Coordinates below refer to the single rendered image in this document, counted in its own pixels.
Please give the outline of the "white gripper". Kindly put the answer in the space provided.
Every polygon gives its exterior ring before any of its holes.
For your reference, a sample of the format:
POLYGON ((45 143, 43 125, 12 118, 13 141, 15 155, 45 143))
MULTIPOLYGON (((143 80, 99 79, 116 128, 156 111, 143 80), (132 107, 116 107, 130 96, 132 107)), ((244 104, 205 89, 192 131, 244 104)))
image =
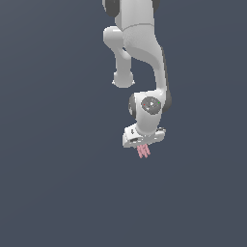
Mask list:
POLYGON ((139 157, 142 158, 144 155, 147 158, 149 155, 151 155, 148 145, 161 142, 165 137, 165 133, 166 129, 164 127, 159 127, 152 135, 143 136, 137 132, 136 124, 133 124, 124 129, 123 147, 134 149, 137 148, 139 157))

